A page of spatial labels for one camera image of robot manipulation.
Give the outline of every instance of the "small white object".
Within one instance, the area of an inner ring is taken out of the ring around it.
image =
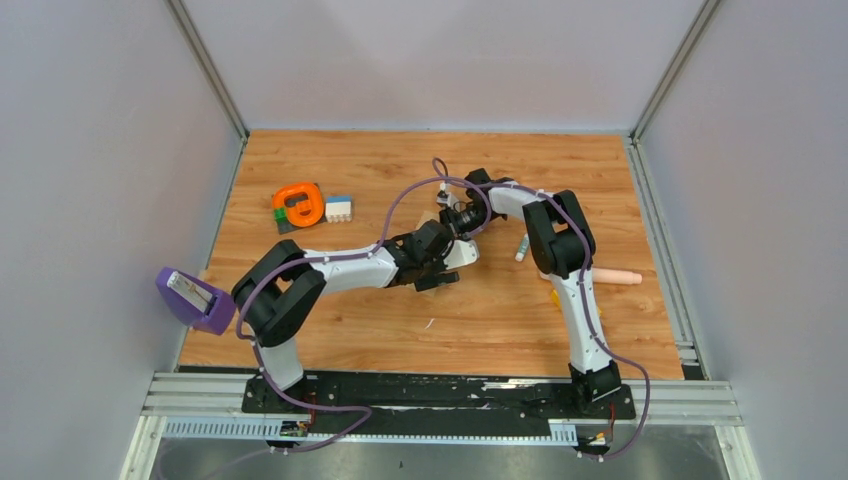
[[[213,295],[209,291],[192,282],[180,272],[174,272],[168,277],[168,288],[201,312],[206,312],[213,300]]]
[[[530,248],[530,235],[525,233],[524,237],[521,239],[521,244],[518,246],[518,251],[515,252],[516,262],[524,260],[524,256],[527,255],[528,248]]]
[[[337,200],[345,197],[330,197],[324,207],[324,216],[330,223],[349,222],[353,220],[353,202],[351,200]]]

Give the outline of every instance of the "purple 3d-printed part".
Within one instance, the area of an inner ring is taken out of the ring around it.
[[[171,274],[174,272],[179,273],[197,284],[198,287],[212,294],[212,307],[208,312],[199,310],[191,302],[168,287],[168,279],[171,278]],[[179,270],[168,267],[163,268],[159,272],[159,275],[156,276],[156,286],[159,288],[159,293],[162,294],[162,298],[165,299],[165,303],[168,304],[174,315],[182,323],[194,329],[221,335],[227,330],[227,327],[233,320],[233,315],[236,313],[236,304],[229,293]]]

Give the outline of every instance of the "white lego brick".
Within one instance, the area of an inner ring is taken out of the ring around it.
[[[330,223],[349,222],[353,220],[353,205],[351,202],[332,202],[324,207],[324,215]]]

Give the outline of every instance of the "gray floor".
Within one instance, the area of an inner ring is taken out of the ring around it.
[[[616,434],[623,442],[632,427]],[[168,440],[162,473],[168,480],[199,479],[222,464],[262,449],[247,440]],[[727,479],[710,427],[648,427],[624,457],[596,464],[570,448],[339,443],[285,457],[261,455],[215,479]]]

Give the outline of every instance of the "orange ring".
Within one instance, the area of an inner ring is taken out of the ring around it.
[[[286,206],[286,201],[292,197],[306,195],[306,200],[301,200],[294,206]],[[271,200],[274,210],[286,209],[286,219],[295,227],[311,227],[321,221],[324,216],[324,199],[321,198],[321,190],[314,183],[300,182],[285,186],[274,194]]]

